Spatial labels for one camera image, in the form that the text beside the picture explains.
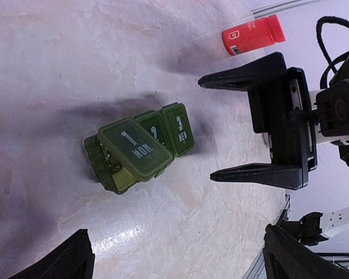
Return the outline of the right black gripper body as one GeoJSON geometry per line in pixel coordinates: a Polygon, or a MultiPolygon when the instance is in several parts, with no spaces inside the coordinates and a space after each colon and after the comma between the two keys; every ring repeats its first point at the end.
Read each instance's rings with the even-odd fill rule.
{"type": "Polygon", "coordinates": [[[256,133],[271,136],[272,164],[302,167],[304,186],[317,166],[316,148],[310,148],[314,126],[304,71],[291,67],[279,78],[248,91],[252,125],[256,133]]]}

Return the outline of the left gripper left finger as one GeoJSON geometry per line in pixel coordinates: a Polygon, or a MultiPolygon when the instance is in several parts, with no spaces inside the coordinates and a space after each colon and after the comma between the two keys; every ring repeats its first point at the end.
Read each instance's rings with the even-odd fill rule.
{"type": "Polygon", "coordinates": [[[92,278],[95,255],[88,230],[79,229],[38,262],[12,278],[92,278]]]}

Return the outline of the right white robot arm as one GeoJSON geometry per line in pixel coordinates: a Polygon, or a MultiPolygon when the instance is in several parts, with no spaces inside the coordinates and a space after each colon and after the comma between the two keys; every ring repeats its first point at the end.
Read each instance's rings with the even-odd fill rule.
{"type": "Polygon", "coordinates": [[[218,170],[211,180],[299,190],[318,166],[318,149],[332,145],[340,162],[316,177],[319,189],[311,195],[334,201],[340,187],[349,190],[349,51],[329,56],[322,38],[326,24],[349,29],[349,21],[340,17],[318,20],[316,39],[328,66],[316,91],[308,89],[304,71],[287,67],[279,52],[199,79],[202,88],[247,93],[253,129],[263,134],[270,153],[269,163],[218,170]]]}

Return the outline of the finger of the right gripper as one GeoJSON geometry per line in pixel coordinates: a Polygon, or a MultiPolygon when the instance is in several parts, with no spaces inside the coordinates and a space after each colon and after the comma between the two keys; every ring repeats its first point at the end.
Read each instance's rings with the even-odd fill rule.
{"type": "Polygon", "coordinates": [[[274,52],[246,65],[201,77],[202,88],[229,91],[249,91],[267,84],[287,70],[284,56],[274,52]]]}
{"type": "Polygon", "coordinates": [[[223,183],[257,183],[297,190],[304,187],[304,170],[288,164],[251,163],[215,171],[210,174],[210,179],[223,183]]]}

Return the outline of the green weekly pill organizer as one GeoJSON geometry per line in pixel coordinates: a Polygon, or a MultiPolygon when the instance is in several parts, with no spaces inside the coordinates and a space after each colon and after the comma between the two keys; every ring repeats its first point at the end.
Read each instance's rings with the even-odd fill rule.
{"type": "Polygon", "coordinates": [[[186,107],[172,103],[101,127],[84,140],[98,182],[118,195],[160,176],[194,147],[186,107]]]}

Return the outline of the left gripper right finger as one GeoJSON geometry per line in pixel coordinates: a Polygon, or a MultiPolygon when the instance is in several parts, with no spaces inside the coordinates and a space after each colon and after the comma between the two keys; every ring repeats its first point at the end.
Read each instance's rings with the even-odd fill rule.
{"type": "Polygon", "coordinates": [[[263,258],[268,279],[349,278],[349,271],[319,257],[278,226],[266,226],[264,241],[263,258]]]}

